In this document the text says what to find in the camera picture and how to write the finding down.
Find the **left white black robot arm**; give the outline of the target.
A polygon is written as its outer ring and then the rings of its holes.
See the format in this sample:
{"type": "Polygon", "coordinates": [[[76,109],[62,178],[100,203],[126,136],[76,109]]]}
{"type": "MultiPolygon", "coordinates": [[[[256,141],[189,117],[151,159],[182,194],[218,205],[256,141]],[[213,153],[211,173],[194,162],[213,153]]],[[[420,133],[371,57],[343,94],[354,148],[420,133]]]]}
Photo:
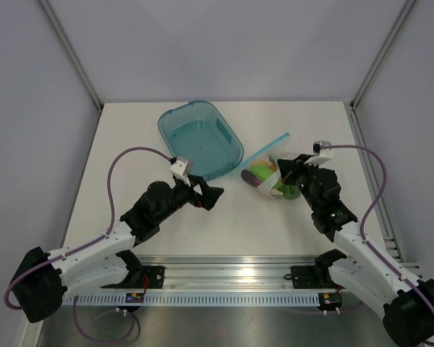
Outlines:
{"type": "Polygon", "coordinates": [[[175,179],[149,185],[133,207],[104,233],[72,246],[44,252],[28,251],[13,275],[8,292],[31,323],[50,317],[63,301],[103,286],[135,287],[142,278],[141,262],[132,249],[155,236],[160,224],[185,205],[211,210],[224,189],[202,177],[188,183],[175,179]]]}

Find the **clear zip top bag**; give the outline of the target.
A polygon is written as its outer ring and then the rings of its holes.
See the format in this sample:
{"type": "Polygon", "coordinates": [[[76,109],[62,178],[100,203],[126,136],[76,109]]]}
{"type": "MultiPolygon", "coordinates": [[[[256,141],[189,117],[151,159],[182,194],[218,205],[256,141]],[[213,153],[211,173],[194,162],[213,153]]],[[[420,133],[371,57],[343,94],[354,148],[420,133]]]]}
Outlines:
{"type": "Polygon", "coordinates": [[[277,200],[298,199],[299,189],[284,182],[278,166],[278,160],[291,160],[298,156],[297,153],[286,151],[290,137],[290,133],[287,132],[269,142],[244,159],[233,173],[247,186],[266,197],[277,200]]]}

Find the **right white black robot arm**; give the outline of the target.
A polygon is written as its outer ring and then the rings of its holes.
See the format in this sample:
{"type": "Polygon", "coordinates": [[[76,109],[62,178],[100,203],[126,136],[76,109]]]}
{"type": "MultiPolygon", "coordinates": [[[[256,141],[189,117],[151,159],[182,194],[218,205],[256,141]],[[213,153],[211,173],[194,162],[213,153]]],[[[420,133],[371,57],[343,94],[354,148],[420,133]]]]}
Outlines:
{"type": "Polygon", "coordinates": [[[316,161],[312,155],[277,161],[282,181],[299,189],[314,226],[337,246],[316,258],[315,281],[351,291],[379,316],[396,345],[434,346],[434,280],[422,280],[369,238],[341,201],[335,171],[316,161]]]}

